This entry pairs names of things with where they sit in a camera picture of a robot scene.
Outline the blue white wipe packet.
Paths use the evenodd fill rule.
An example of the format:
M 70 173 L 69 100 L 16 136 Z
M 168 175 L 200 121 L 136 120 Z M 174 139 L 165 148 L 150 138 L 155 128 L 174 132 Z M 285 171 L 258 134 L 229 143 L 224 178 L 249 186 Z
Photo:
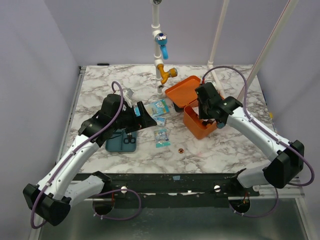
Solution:
M 166 118 L 165 117 L 160 117 L 160 116 L 156 116 L 153 118 L 158 126 L 165 126 L 166 124 Z

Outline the brown medicine bottle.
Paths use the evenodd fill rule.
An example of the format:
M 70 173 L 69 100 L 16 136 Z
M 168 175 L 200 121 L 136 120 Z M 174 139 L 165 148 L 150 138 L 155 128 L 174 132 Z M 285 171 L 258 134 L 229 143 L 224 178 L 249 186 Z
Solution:
M 214 124 L 215 121 L 212 120 L 212 119 L 207 119 L 207 120 L 204 120 L 201 122 L 201 124 L 205 127 L 205 128 L 208 128 L 210 127 L 212 124 Z

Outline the small band-aid packet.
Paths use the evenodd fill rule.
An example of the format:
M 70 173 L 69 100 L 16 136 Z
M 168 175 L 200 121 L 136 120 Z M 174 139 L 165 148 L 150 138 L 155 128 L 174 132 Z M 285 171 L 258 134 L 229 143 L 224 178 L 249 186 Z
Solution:
M 169 134 L 166 128 L 160 128 L 154 131 L 155 147 L 167 147 L 171 145 Z

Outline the orange medicine kit box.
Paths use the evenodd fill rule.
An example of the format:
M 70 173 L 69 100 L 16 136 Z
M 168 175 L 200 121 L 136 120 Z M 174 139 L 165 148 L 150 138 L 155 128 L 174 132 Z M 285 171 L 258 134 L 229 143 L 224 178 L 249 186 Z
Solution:
M 195 89 L 200 83 L 201 79 L 192 75 L 165 90 L 166 96 L 176 105 L 177 110 L 183 110 L 183 123 L 198 140 L 217 129 L 216 122 L 210 127 L 204 127 L 202 125 L 204 120 L 200 119 L 195 111 L 199 109 Z

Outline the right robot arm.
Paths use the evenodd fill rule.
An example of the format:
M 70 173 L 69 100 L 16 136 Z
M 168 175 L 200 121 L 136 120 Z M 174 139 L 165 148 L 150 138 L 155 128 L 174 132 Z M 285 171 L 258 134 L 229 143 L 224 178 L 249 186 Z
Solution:
M 230 126 L 258 147 L 269 164 L 244 168 L 231 177 L 230 191 L 241 196 L 248 188 L 272 185 L 282 189 L 304 167 L 304 145 L 289 141 L 267 128 L 233 96 L 222 97 L 211 82 L 179 82 L 165 91 L 166 96 L 179 109 L 184 109 L 184 124 L 197 139 L 206 137 L 210 130 L 206 120 L 215 120 L 214 128 Z

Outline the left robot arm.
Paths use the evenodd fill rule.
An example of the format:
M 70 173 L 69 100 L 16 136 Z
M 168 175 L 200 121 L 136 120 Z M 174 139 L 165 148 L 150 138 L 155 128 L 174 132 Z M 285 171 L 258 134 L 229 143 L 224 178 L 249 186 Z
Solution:
M 141 101 L 137 107 L 139 115 L 121 95 L 112 93 L 104 98 L 101 109 L 81 124 L 71 147 L 54 168 L 37 184 L 24 187 L 22 194 L 33 216 L 38 215 L 46 223 L 57 226 L 79 202 L 94 195 L 104 198 L 110 194 L 109 179 L 100 171 L 74 186 L 70 183 L 114 131 L 124 130 L 130 134 L 157 125 Z

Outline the blue cotton swab bag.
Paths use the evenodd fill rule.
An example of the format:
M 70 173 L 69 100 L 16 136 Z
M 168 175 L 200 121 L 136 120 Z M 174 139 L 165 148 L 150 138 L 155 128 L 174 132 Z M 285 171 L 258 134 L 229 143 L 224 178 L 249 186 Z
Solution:
M 148 103 L 145 106 L 146 111 L 151 117 L 157 117 L 169 113 L 169 107 L 164 99 Z

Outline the white bottle green label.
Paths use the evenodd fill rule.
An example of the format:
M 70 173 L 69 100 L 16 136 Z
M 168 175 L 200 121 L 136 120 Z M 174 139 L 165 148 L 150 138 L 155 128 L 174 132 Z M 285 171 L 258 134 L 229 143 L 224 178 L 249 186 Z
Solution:
M 139 110 L 139 108 L 136 106 L 136 107 L 134 107 L 134 112 L 135 112 L 135 115 L 137 116 L 137 117 L 139 117 L 141 114 L 140 114 L 140 110 Z

